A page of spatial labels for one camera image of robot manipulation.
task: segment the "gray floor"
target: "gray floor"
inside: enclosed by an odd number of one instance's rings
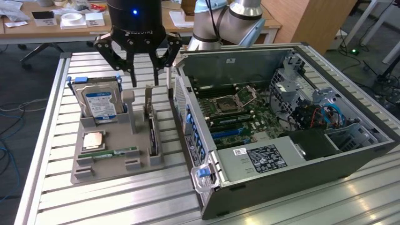
[[[349,17],[345,21],[342,29],[349,32],[353,24],[355,23],[359,14]],[[371,21],[366,21],[361,30],[358,31],[347,48],[353,48],[358,44],[366,27]],[[357,56],[358,60],[365,60],[369,65],[381,72],[385,70],[386,65],[381,63],[385,55],[400,40],[400,34],[386,27],[381,27],[378,33],[374,35],[369,42],[369,52],[359,51]],[[31,50],[37,45],[27,45]],[[67,52],[90,52],[93,48],[86,47],[83,42],[59,44],[61,48]],[[7,50],[0,54],[0,105],[13,102],[26,102],[33,99],[46,98],[50,92],[50,85],[53,74],[58,62],[58,52],[49,48],[39,53],[29,63],[33,65],[31,71],[23,71],[19,68],[18,60],[22,58],[26,51],[17,49],[15,45],[9,45]],[[355,63],[354,60],[339,55],[335,51],[326,52],[326,59],[331,64],[342,69]],[[358,83],[370,85],[373,83],[374,75],[371,72],[362,70],[362,65],[355,66],[345,71],[346,75]],[[394,74],[400,74],[400,65],[395,66]],[[19,112],[9,113],[9,115],[18,115]],[[5,140],[7,148],[11,150],[19,170],[21,187],[23,186],[30,157],[35,145],[35,139],[39,131],[43,111],[26,112],[23,115],[23,128],[21,131]],[[0,117],[0,131],[2,131],[14,119]],[[3,167],[5,161],[0,161],[0,169]],[[11,167],[0,176],[0,196],[3,196],[15,185],[15,175]],[[0,202],[0,225],[9,225],[13,223],[18,202],[19,190],[13,193],[10,199]]]

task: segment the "blue pcie slot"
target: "blue pcie slot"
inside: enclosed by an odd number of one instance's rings
[[[221,137],[226,137],[226,136],[239,135],[241,132],[242,132],[242,128],[238,128],[234,130],[211,133],[210,136],[211,136],[211,138],[221,138]]]
[[[195,148],[195,150],[194,150],[194,152],[191,152],[191,154],[197,155],[197,159],[199,160],[199,163],[202,164],[203,160],[205,160],[205,149],[202,147],[202,143],[201,143],[201,140],[199,140],[199,134],[198,134],[198,131],[197,131],[197,126],[195,126],[193,116],[190,114],[190,108],[189,108],[187,105],[186,105],[185,122],[186,122],[186,124],[191,125],[190,137],[191,137],[191,140],[193,140],[193,147]]]

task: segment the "white label sticker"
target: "white label sticker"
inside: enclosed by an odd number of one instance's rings
[[[125,154],[126,151],[129,151],[129,150],[114,150],[114,151],[113,151],[113,154],[114,154],[114,155]]]
[[[87,20],[86,21],[89,24],[89,26],[94,26],[94,25],[98,25],[97,21],[95,20]]]
[[[234,63],[235,59],[226,59],[226,63]]]
[[[111,157],[111,154],[105,154],[105,155],[99,155],[99,156],[93,156],[93,159],[98,159],[98,158],[109,158]]]
[[[91,31],[89,34],[107,34],[107,31]]]
[[[250,115],[237,117],[237,120],[245,120],[250,117]]]
[[[43,23],[46,26],[57,25],[54,19],[46,19],[46,20],[42,20],[42,23]]]
[[[6,22],[3,24],[6,27],[18,27],[21,25],[26,25],[27,23],[25,21],[22,21],[22,22]]]
[[[86,100],[93,117],[98,120],[107,120],[115,117],[114,105],[110,103],[110,92],[86,94]]]
[[[239,155],[245,154],[246,153],[245,148],[233,149],[233,153],[234,153],[235,156],[239,156]]]
[[[230,122],[234,122],[234,121],[235,121],[235,119],[230,119],[230,120],[223,120],[219,123],[230,123]]]

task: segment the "blue latch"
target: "blue latch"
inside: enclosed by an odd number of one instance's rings
[[[209,170],[209,168],[198,169],[197,170],[197,176],[199,178],[210,176],[210,170]]]
[[[119,92],[122,92],[122,78],[119,77],[119,74],[115,75],[115,78],[117,78],[117,83],[118,83],[118,89],[119,89]]]
[[[191,115],[190,115],[190,114],[187,114],[187,116],[186,116],[186,123],[189,123],[189,122],[190,122],[190,118],[191,118]]]
[[[71,88],[71,83],[70,83],[70,76],[67,76],[66,77],[66,86],[69,87],[69,89],[70,89],[70,91],[71,91],[71,93],[73,93],[73,95],[74,95],[74,92],[73,92],[73,88]]]
[[[74,78],[74,83],[86,83],[86,82],[87,82],[86,76],[79,76]]]

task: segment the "white paper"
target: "white paper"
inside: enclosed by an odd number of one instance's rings
[[[6,27],[18,27],[18,26],[26,25],[27,23],[25,21],[22,21],[22,22],[6,22],[3,24]]]
[[[97,10],[87,10],[87,9],[85,9],[85,10],[82,10],[82,11],[77,11],[73,7],[71,7],[71,5],[70,5],[70,3],[66,3],[66,5],[63,6],[63,8],[59,8],[59,9],[54,9],[54,10],[51,10],[51,12],[55,14],[55,15],[63,15],[63,14],[66,14],[66,13],[78,13],[78,14],[86,14],[86,13],[95,13],[95,12],[98,12]]]
[[[57,25],[55,18],[50,19],[34,19],[35,26],[43,27],[43,26],[54,26]]]
[[[2,3],[6,3],[6,4],[11,4],[15,8],[19,9],[19,7],[22,6],[22,3],[21,2],[17,2],[17,1],[1,1],[0,2]]]
[[[175,27],[193,27],[194,22],[186,22],[181,16],[181,12],[169,12],[169,16]]]

